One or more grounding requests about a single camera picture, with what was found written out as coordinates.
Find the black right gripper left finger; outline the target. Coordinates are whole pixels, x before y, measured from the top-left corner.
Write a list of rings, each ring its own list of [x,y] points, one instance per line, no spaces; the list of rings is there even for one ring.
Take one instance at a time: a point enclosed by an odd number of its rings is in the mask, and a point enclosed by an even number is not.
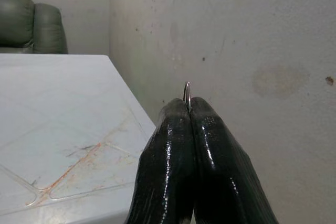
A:
[[[126,223],[190,223],[194,207],[195,148],[183,100],[160,111],[141,153]]]

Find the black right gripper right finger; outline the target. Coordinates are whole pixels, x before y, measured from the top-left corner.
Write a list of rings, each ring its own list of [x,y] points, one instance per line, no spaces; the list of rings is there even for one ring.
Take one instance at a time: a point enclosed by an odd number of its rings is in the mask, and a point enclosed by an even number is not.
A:
[[[199,189],[197,223],[278,223],[251,160],[221,117],[200,97],[191,99]]]

